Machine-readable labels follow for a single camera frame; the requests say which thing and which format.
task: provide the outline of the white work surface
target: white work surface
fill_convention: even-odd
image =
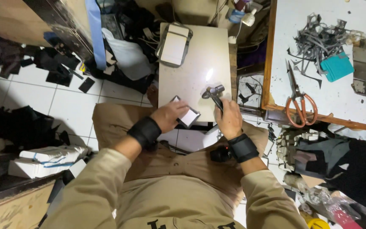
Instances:
[[[161,31],[166,27],[161,23]],[[224,85],[221,98],[231,100],[230,60],[226,29],[185,25],[193,31],[182,66],[159,65],[159,107],[176,95],[200,112],[197,121],[214,122],[214,102],[201,95],[207,87]]]
[[[286,106],[287,98],[292,95],[290,79],[286,73],[286,60],[300,60],[288,55],[287,49],[290,48],[293,55],[297,52],[294,37],[297,36],[298,30],[304,28],[311,13],[320,14],[321,22],[328,26],[337,25],[337,19],[341,19],[347,21],[346,29],[366,34],[365,0],[351,0],[348,3],[344,0],[278,0],[270,76],[270,92],[278,106]],[[352,45],[345,45],[344,51],[349,55],[352,64]],[[294,71],[294,75],[300,91],[308,94],[316,102],[318,113],[333,113],[335,118],[366,124],[366,97],[354,93],[351,87],[353,74],[330,83],[326,76],[321,76],[316,71],[315,65],[310,63],[306,75],[321,79],[321,89],[317,81],[302,76],[299,71]],[[306,101],[306,110],[312,110],[309,101]]]

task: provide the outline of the scissors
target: scissors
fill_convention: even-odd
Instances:
[[[287,102],[286,102],[286,115],[287,115],[287,118],[289,119],[290,123],[292,125],[294,125],[295,127],[297,127],[297,128],[302,128],[305,125],[308,125],[308,126],[313,125],[314,122],[317,120],[317,115],[318,115],[316,103],[307,94],[300,93],[299,86],[296,84],[296,80],[294,78],[293,70],[292,70],[292,67],[291,67],[289,61],[287,61],[287,72],[289,73],[289,76],[290,76],[290,86],[292,87],[292,91],[293,91],[292,97],[288,98]],[[302,104],[302,109],[301,110],[300,110],[299,105],[297,104],[297,101],[296,101],[296,98],[298,98],[298,97],[301,98],[300,99],[300,103]],[[312,107],[313,107],[313,120],[311,122],[308,121],[307,114],[306,114],[305,97],[310,101],[310,103],[312,104]],[[296,111],[297,111],[300,119],[302,120],[302,124],[297,124],[296,122],[294,122],[292,120],[291,113],[290,113],[290,108],[289,108],[291,101],[293,101],[293,104],[296,108]]]

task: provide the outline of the shirt sleeve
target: shirt sleeve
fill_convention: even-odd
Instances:
[[[307,229],[294,201],[269,170],[250,173],[241,179],[247,197],[247,228]]]
[[[116,229],[112,216],[131,162],[113,149],[102,149],[63,190],[63,200],[41,229]]]

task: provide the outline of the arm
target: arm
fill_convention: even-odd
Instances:
[[[216,122],[230,145],[243,137],[242,116],[236,102],[226,99],[222,99],[222,102],[224,113],[221,115],[221,111],[216,108]],[[247,197],[247,227],[306,229],[307,224],[300,216],[294,201],[287,196],[282,185],[258,157],[256,147],[255,152],[245,154],[247,156],[236,159],[245,175],[241,184]]]
[[[188,110],[185,102],[173,102],[150,117],[165,133],[174,129],[177,117]],[[117,206],[125,175],[142,148],[136,138],[126,135],[110,148],[101,149],[79,176],[66,185],[62,202],[41,228],[116,229],[112,211]]]

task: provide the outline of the black wrist brace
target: black wrist brace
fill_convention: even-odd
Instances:
[[[240,136],[229,140],[228,148],[238,163],[259,156],[257,147],[246,134],[241,134]]]
[[[142,149],[146,149],[153,144],[161,133],[162,130],[158,124],[149,116],[142,118],[126,132],[139,142]]]

